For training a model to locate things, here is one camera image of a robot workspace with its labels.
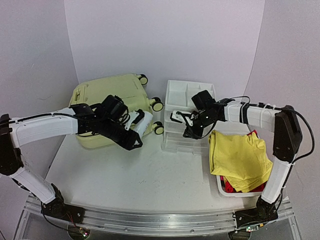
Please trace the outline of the white plastic drawer organizer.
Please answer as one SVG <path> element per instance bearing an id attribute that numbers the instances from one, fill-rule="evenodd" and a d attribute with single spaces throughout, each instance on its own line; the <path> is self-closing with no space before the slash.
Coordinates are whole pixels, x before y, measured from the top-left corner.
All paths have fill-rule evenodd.
<path id="1" fill-rule="evenodd" d="M 189 115 L 196 111 L 192 97 L 199 92 L 207 90 L 214 98 L 215 87 L 211 83 L 168 80 L 165 104 L 164 104 L 164 136 L 162 150 L 172 153 L 191 153 L 194 155 L 206 156 L 209 151 L 209 144 L 206 139 L 193 139 L 183 137 L 183 133 L 192 121 L 181 114 Z"/>

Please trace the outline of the pale green hard-shell suitcase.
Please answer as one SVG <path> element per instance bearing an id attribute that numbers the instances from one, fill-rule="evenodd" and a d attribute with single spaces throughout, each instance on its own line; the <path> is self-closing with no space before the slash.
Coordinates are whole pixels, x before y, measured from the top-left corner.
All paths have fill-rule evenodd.
<path id="1" fill-rule="evenodd" d="M 142 111 L 154 114 L 164 108 L 159 97 L 149 98 L 144 89 L 148 83 L 148 78 L 144 74 L 128 73 L 122 75 L 98 78 L 79 84 L 74 90 L 69 102 L 70 105 L 102 103 L 108 96 L 118 96 L 128 107 L 128 111 Z M 156 135 L 164 133 L 164 125 L 161 121 L 151 120 L 143 135 L 154 131 Z M 78 142 L 87 149 L 95 149 L 114 144 L 111 139 L 97 133 L 83 133 L 76 136 Z"/>

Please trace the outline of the red garment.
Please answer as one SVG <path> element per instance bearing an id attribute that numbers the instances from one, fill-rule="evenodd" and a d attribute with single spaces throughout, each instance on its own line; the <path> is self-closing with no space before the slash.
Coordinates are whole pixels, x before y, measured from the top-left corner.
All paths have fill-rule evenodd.
<path id="1" fill-rule="evenodd" d="M 272 162 L 266 153 L 266 143 L 256 130 L 247 135 L 225 135 L 225 160 L 219 175 L 227 193 L 256 193 L 265 188 Z"/>

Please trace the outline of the white small bottle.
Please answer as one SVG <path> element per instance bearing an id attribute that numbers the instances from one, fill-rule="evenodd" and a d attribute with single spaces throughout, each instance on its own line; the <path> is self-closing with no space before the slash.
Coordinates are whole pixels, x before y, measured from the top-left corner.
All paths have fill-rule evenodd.
<path id="1" fill-rule="evenodd" d="M 134 131 L 137 132 L 141 138 L 144 135 L 148 125 L 151 123 L 153 115 L 148 111 L 137 111 L 136 113 L 137 117 L 132 123 L 135 125 Z"/>

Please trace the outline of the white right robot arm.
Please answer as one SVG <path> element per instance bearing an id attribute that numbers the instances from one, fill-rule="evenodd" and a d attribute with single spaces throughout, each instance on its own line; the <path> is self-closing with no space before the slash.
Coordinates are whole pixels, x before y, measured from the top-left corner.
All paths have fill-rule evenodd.
<path id="1" fill-rule="evenodd" d="M 210 100 L 202 105 L 202 109 L 196 111 L 177 111 L 172 116 L 184 121 L 185 138 L 203 138 L 204 128 L 215 127 L 218 121 L 252 125 L 274 134 L 271 179 L 268 180 L 251 214 L 257 222 L 262 222 L 276 213 L 275 204 L 282 197 L 293 165 L 300 158 L 311 155 L 315 149 L 315 137 L 309 123 L 291 105 L 277 107 L 261 102 L 236 102 L 233 98 L 225 98 L 221 101 Z M 310 151 L 300 158 L 297 154 L 303 135 L 299 120 L 304 122 L 311 137 Z"/>

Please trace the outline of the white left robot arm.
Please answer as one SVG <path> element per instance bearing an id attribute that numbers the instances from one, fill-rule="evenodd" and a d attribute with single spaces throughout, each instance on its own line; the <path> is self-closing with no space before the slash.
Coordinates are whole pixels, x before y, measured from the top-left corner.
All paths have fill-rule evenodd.
<path id="1" fill-rule="evenodd" d="M 67 214 L 64 197 L 45 170 L 64 137 L 94 133 L 131 151 L 142 147 L 142 136 L 152 114 L 129 111 L 123 104 L 95 109 L 81 103 L 61 110 L 25 117 L 0 117 L 0 174 L 37 197 L 46 214 L 57 219 Z"/>

